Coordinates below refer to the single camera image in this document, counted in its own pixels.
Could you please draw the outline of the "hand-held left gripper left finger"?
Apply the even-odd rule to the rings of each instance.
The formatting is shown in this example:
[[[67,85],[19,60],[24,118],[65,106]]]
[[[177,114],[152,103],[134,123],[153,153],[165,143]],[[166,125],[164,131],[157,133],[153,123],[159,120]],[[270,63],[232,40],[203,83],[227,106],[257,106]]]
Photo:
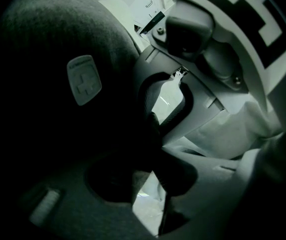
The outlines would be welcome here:
[[[142,174],[122,157],[47,160],[21,169],[15,206],[34,240],[152,240],[133,212]]]

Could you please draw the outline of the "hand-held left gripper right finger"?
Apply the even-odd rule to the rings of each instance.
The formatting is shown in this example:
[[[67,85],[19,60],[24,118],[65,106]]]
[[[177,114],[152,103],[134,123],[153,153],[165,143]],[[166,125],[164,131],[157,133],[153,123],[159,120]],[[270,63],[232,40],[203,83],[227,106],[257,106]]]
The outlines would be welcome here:
[[[240,160],[162,150],[162,240],[286,240],[286,134]]]

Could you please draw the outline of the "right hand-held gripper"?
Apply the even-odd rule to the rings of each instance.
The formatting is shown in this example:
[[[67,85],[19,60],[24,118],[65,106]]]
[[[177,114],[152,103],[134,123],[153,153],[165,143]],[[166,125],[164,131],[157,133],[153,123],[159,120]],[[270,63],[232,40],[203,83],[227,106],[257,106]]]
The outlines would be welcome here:
[[[182,71],[193,95],[189,115],[165,137],[189,135],[220,112],[254,99],[286,133],[286,16],[278,0],[174,0],[165,23],[132,72]]]

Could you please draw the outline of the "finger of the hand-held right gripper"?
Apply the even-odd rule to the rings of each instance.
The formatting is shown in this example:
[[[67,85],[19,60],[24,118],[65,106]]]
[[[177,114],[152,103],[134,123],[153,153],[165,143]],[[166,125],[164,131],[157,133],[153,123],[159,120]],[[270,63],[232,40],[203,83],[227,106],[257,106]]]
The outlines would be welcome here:
[[[137,72],[136,75],[136,121],[143,125],[158,99],[161,87],[170,80],[165,72]]]
[[[189,115],[193,108],[194,99],[189,86],[183,82],[179,85],[179,89],[183,95],[182,101],[159,126],[161,137],[165,137],[175,129]]]

